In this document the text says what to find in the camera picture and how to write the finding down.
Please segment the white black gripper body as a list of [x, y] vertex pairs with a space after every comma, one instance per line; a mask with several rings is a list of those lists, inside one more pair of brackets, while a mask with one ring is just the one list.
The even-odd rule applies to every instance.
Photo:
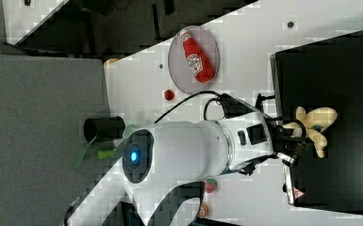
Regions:
[[263, 102], [275, 96], [257, 95], [254, 105], [229, 94], [220, 95], [223, 118], [220, 120], [229, 145], [229, 160], [223, 174], [252, 175], [256, 165], [268, 159], [281, 159], [288, 167], [299, 158], [305, 147], [305, 126], [297, 121], [299, 134], [284, 128], [282, 118], [272, 118], [263, 110]]

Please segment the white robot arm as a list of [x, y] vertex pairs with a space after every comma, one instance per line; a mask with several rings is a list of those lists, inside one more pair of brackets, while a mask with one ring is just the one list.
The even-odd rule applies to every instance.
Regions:
[[214, 100], [223, 108], [219, 120], [155, 121], [133, 131], [63, 226], [103, 226], [123, 198], [134, 205], [142, 226], [190, 226], [203, 204], [206, 178], [250, 175], [268, 159], [296, 161], [303, 136], [226, 93]]

